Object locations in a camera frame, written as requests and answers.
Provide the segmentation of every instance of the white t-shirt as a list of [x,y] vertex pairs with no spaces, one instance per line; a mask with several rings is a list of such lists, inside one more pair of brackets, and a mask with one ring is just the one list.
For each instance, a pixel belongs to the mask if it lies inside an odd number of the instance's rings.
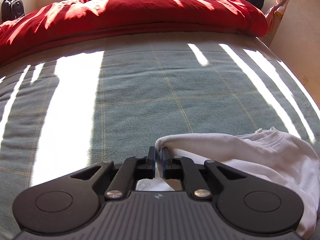
[[[302,139],[271,127],[241,136],[192,133],[169,135],[156,141],[158,151],[165,146],[174,156],[189,157],[198,164],[207,159],[216,160],[292,189],[304,203],[296,232],[308,239],[315,230],[320,195],[319,157]],[[156,172],[156,178],[139,181],[136,189],[168,191],[173,188],[173,183],[166,183]]]

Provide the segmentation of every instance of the curtain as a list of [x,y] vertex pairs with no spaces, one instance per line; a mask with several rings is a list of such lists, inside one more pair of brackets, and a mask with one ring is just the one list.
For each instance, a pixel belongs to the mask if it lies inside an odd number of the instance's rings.
[[276,0],[276,5],[271,7],[266,13],[266,19],[269,24],[269,32],[273,30],[275,17],[282,19],[285,8],[287,7],[289,0]]

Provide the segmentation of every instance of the circular pad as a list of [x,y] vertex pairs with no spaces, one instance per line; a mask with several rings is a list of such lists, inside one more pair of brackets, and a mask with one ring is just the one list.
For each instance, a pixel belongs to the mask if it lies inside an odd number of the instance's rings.
[[254,211],[272,212],[281,205],[281,199],[268,191],[254,191],[244,197],[245,204]]
[[73,198],[63,191],[51,191],[36,199],[36,206],[44,212],[60,212],[71,206]]

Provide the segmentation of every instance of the ribbed gray surface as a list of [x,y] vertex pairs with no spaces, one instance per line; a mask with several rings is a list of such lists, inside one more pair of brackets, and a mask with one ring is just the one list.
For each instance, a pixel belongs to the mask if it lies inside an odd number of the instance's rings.
[[[226,225],[210,203],[191,200],[186,192],[135,191],[123,201],[109,202],[97,219],[64,236],[21,233],[16,240],[250,240]],[[272,240],[298,240],[295,233]]]

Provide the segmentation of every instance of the bed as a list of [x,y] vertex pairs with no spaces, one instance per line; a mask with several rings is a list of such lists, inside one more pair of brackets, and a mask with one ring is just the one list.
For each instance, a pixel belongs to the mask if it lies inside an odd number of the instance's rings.
[[[100,160],[145,155],[165,135],[287,131],[320,153],[320,111],[258,38],[136,33],[86,40],[1,68],[0,239],[25,188]],[[318,239],[320,228],[310,239]]]

